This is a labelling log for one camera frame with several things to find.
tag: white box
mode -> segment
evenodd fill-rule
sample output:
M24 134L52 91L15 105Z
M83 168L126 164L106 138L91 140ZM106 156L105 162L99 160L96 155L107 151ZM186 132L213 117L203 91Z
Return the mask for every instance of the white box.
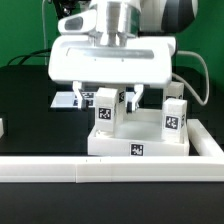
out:
M106 85L106 88L113 88L117 89L117 102L116 102L116 111L117 111L117 116L116 116L116 124L120 124L124 120L124 115L126 113L126 86L124 85L115 85L115 84L110 84Z
M188 156L189 140L184 126L184 142L161 139L162 111L138 109L116 126L114 137L96 137L96 127L88 137L88 155L97 156Z
M162 139L183 143L187 101L169 98L163 103Z
M169 98L183 99L184 84L181 82L171 82L167 88L163 89L163 102Z
M114 132L117 116L117 90L99 88L96 93L95 126L102 132Z

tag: black panel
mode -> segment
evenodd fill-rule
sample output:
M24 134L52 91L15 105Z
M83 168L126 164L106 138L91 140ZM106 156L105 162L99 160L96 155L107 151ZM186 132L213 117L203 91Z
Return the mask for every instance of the black panel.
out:
M65 23L66 30L81 30L83 26L83 18L76 17L74 19L70 19Z
M194 21L192 0L167 0L162 19L166 33L183 31Z

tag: white cube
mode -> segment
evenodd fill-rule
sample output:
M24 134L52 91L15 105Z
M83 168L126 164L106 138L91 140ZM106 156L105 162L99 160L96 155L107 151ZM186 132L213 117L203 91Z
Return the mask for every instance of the white cube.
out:
M117 90L99 88L96 93L95 126L103 132L114 132L117 116Z
M163 102L169 98L183 99L184 84L181 82L171 82L170 85L163 90Z
M187 101L169 98L163 103L162 139L183 143Z
M126 86L124 85L114 85L114 84L109 84L106 85L106 88L113 88L117 89L117 115L116 115L116 124L121 124L124 120L124 116L126 113Z

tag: white plastic part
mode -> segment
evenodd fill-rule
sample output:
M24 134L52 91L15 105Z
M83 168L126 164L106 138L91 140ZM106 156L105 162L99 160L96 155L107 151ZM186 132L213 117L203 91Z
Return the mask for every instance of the white plastic part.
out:
M134 86L134 91L135 91L135 95L131 100L131 104L132 104L132 112L136 111L138 108L138 103L141 100L142 96L143 96L143 91L144 91L144 86L141 84L136 84Z
M88 36L61 36L53 45L49 75L58 82L145 84L164 88L172 76L171 39L175 42L173 37L131 39L126 48L119 50L94 48Z
M96 93L95 127L103 132L114 132L116 123L116 89L99 88Z
M181 82L171 82L170 85L163 90L163 102L168 98L183 99L184 84Z
M133 6L134 8L141 11L140 2L143 0L92 0L89 8L92 8L94 5L106 4L108 2L116 2L116 3L125 3Z
M4 134L4 129L3 129L3 121L0 118L0 138L2 137L2 135Z
M163 103L162 139L183 143L187 101L169 98Z
M224 181L224 154L217 143L198 120L188 120L188 133L204 156L3 156L0 182Z
M161 31L162 18L167 0L145 0L142 3L140 30Z
M184 142L161 139L160 110L138 109L117 125L114 136L100 138L96 127L88 137L88 155L97 156L188 156L189 141L184 127Z
M196 18L198 13L198 0L192 0L192 6L193 6L194 17Z
M188 120L187 128L191 142L200 156L224 157L222 149L217 145L199 120Z
M81 93L81 90L82 90L82 83L81 82L77 82L77 81L74 81L73 84L72 84L72 89L77 97L77 102L78 102L78 108L81 109L82 108L82 102L84 100L84 97Z
M72 20L80 18L82 20L82 27L78 30L66 29L66 24L71 23ZM95 9L86 12L63 18L58 23L58 30L62 35L80 35L88 33L96 27L97 12Z

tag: white block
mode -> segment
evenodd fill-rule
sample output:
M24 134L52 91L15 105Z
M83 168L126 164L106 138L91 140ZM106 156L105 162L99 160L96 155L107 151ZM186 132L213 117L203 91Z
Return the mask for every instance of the white block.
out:
M2 135L4 134L4 129L3 129L3 121L0 118L0 138L2 137Z
M103 132L114 132L117 116L117 90L99 88L96 93L95 126Z
M117 89L117 115L116 115L116 124L120 124L124 120L124 116L126 114L126 86L124 85L106 85L106 88Z
M171 82L170 85L163 90L163 102L169 98L183 99L184 84L181 82Z
M187 101L169 98L163 103L162 139L183 143Z
M187 129L189 138L200 156L224 157L222 149L199 120L188 120Z

